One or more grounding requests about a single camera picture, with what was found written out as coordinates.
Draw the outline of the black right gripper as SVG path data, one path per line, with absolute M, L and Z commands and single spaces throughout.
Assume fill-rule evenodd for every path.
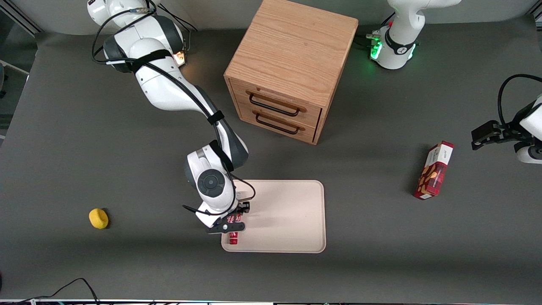
M 240 202 L 236 208 L 236 214 L 239 214 L 239 223 L 244 224 L 244 214 L 250 212 L 250 202 Z M 225 224 L 230 225 L 232 223 L 232 215 L 229 214 L 225 217 Z

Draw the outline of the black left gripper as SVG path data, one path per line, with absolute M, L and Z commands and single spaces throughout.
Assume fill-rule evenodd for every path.
M 527 144 L 527 131 L 520 126 L 520 121 L 526 115 L 527 111 L 519 111 L 515 114 L 513 120 L 507 123 L 503 112 L 500 111 L 499 120 L 501 125 L 497 120 L 489 120 L 473 130 L 472 150 L 476 151 L 489 144 L 502 144 L 509 141 Z

